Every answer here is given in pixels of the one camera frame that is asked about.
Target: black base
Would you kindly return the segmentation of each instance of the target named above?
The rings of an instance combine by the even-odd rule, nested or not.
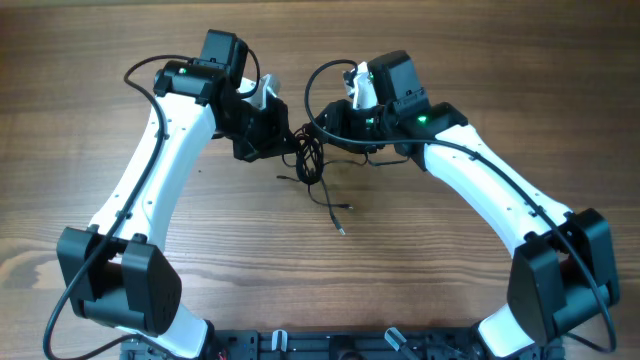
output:
[[[439,328],[407,331],[406,346],[421,360],[494,360],[480,345],[473,328]],[[286,352],[272,351],[272,333],[216,331],[222,357],[216,360],[407,360],[384,339],[384,332],[290,333]],[[562,360],[561,340],[540,348],[532,346],[507,358],[510,360]],[[172,359],[144,343],[124,343],[121,360]]]

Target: robotic arm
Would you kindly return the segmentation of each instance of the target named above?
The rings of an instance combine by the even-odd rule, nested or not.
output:
[[[231,339],[237,336],[223,336],[225,332],[216,331],[213,324],[180,304],[180,278],[162,252],[178,196],[204,146],[212,138],[227,137],[233,141],[234,157],[248,162],[304,153],[304,144],[289,130],[287,106],[277,97],[277,78],[266,75],[254,83],[242,77],[248,53],[253,55],[234,34],[210,30],[198,59],[170,61],[158,71],[154,93],[161,112],[151,112],[122,179],[86,230],[67,228],[58,241],[65,282],[67,286],[76,283],[69,297],[74,313],[131,333],[108,345],[143,342],[148,345],[140,355],[144,359],[153,355],[154,359],[253,360],[275,359],[276,353],[280,359],[324,359],[324,354],[336,360],[430,358],[433,351],[441,351],[433,350],[440,345],[429,347],[436,333],[406,334],[407,340],[395,328],[384,337],[328,334],[330,340],[322,346],[317,339],[324,335],[295,335],[287,341],[283,331],[251,332],[244,347],[234,347]],[[431,106],[405,52],[381,56],[345,73],[353,101],[329,104],[314,118],[308,96],[318,73],[305,93],[314,136],[354,153],[371,153],[393,144],[399,154],[411,157],[460,193],[498,233],[513,257],[508,304],[471,330],[455,330],[467,340],[455,348],[443,340],[442,346],[455,351],[442,356],[457,358],[462,348],[465,354],[476,349],[471,351],[476,359],[542,354],[545,345],[602,311],[591,293],[594,286],[605,312],[606,306],[618,302],[606,221],[595,210],[574,214],[547,197],[500,160],[453,106]],[[145,164],[153,158],[158,136],[163,141],[155,165],[136,189]],[[131,194],[135,196],[132,206],[122,214]],[[94,249],[100,249],[97,256]],[[558,251],[571,256],[560,262]],[[92,262],[88,261],[91,256],[95,257]],[[84,273],[83,266],[88,266]],[[594,286],[583,278],[585,267]],[[378,340],[384,346],[366,354],[361,350]],[[408,348],[412,342],[424,346],[421,355],[415,352],[419,346],[413,347],[415,351]],[[318,350],[325,345],[326,350]],[[310,353],[285,355],[295,352],[296,346]],[[138,358],[134,347],[123,344],[123,359]],[[45,353],[54,358],[47,345]]]

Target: wooden table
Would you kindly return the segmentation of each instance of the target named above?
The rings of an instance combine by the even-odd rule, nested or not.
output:
[[[553,198],[607,217],[622,288],[612,310],[620,347],[608,359],[637,358],[640,9],[554,3],[0,10],[0,357],[42,358],[63,288],[58,236],[88,224],[142,134],[150,106],[123,73],[151,55],[198,55],[215,28],[236,32],[263,73],[280,77],[292,128],[307,121],[303,89],[317,66],[407,50],[432,102],[458,107]],[[162,65],[134,78],[151,85]],[[327,71],[314,86],[314,111],[343,93],[339,70]],[[396,157],[392,149],[376,155]],[[507,251],[460,196],[415,165],[328,168],[332,197],[355,206],[338,211],[345,237],[304,186],[279,174],[292,175],[280,159],[243,163],[228,141],[212,142],[175,209],[166,255],[182,277],[183,302],[217,328],[469,326],[504,304]],[[606,343],[599,318],[579,333]],[[77,355],[116,335],[66,308],[55,351]],[[567,345],[572,359],[601,358]]]

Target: brown surface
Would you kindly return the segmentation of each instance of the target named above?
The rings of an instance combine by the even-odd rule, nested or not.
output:
[[[88,223],[142,133],[149,104],[122,74],[150,55],[197,55],[213,27],[237,32],[281,78],[292,128],[306,121],[303,88],[320,64],[409,51],[434,102],[455,104],[550,196],[608,218],[623,293],[611,358],[637,358],[638,7],[450,3],[0,11],[0,357],[42,357],[62,289],[56,240]],[[150,84],[160,66],[136,78]],[[341,96],[339,78],[318,79],[316,112]],[[303,186],[275,179],[288,172],[279,159],[238,162],[229,142],[214,142],[178,202],[166,254],[184,303],[219,329],[467,326],[504,303],[510,261],[497,236],[416,166],[328,170],[332,196],[356,207],[338,214],[346,237]],[[600,319],[580,331],[606,340]],[[116,334],[65,309],[55,349],[79,354]]]

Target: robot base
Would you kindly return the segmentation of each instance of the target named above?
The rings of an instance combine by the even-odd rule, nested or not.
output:
[[[216,331],[217,360],[498,360],[480,345],[476,328],[434,328],[387,332],[301,332],[278,330]],[[509,360],[562,360],[560,339],[545,347],[531,346]],[[173,357],[144,343],[127,342],[120,360],[167,360]]]

